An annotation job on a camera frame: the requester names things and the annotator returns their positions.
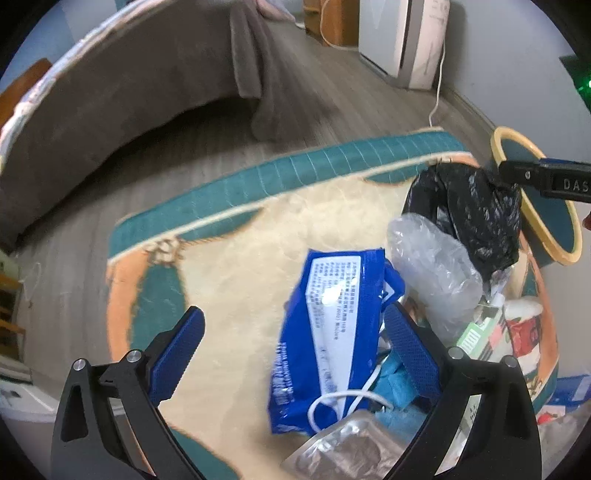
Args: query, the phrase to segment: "blue gripper pad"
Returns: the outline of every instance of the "blue gripper pad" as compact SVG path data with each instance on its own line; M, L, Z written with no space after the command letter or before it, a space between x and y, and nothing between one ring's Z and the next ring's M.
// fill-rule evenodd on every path
M155 407L161 401L173 396L178 382L205 334L205 317L201 310L192 308L185 316L186 320L150 372L148 397Z
M384 327L392 349L402 360L419 395L436 401L441 395L439 367L408 322L396 305L384 312Z

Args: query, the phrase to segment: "white appliance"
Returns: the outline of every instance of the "white appliance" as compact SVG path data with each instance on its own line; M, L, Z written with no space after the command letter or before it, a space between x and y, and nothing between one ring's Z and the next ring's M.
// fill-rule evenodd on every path
M430 90L449 0L361 0L359 53L393 85Z

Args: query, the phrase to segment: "rug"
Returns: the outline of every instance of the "rug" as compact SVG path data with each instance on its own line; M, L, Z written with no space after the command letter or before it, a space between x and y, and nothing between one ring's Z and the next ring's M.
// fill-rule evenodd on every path
M271 436L267 401L284 304L307 251L384 247L412 179L442 158L474 162L441 130L294 154L198 187L115 228L107 269L113 360L144 349L187 306L205 313L205 337L160 412L206 477L290 478L279 465L305 438ZM540 347L544 369L532 391L538 397L556 375L556 333L524 242L510 287L519 297L530 278L529 293L545 299L539 323L548 345Z

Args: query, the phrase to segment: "wooden floor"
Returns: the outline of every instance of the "wooden floor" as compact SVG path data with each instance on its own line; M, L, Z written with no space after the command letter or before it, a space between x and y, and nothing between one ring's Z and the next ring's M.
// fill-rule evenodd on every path
M302 148L321 147L426 127L432 92L388 86L354 52L322 47L293 25L271 26L295 72L330 99L335 111L309 138L287 144L256 142L243 100L223 100L183 114L143 135L111 158L65 201L33 225L18 250L23 272L35 262L41 280L31 304L21 302L27 329L24 361L39 384L58 395L72 362L110 361L106 342L107 244L122 217L188 189ZM434 122L479 160L490 158L488 133L474 114L442 100ZM32 289L35 274L27 280Z

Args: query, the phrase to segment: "gray fabric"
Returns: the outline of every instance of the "gray fabric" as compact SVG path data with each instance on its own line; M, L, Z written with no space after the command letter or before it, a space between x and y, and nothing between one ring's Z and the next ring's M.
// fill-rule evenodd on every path
M175 0L121 25L57 79L14 139L0 174L0 243L14 247L122 145L232 96L258 99L259 140L302 137L309 111L326 112L250 0Z

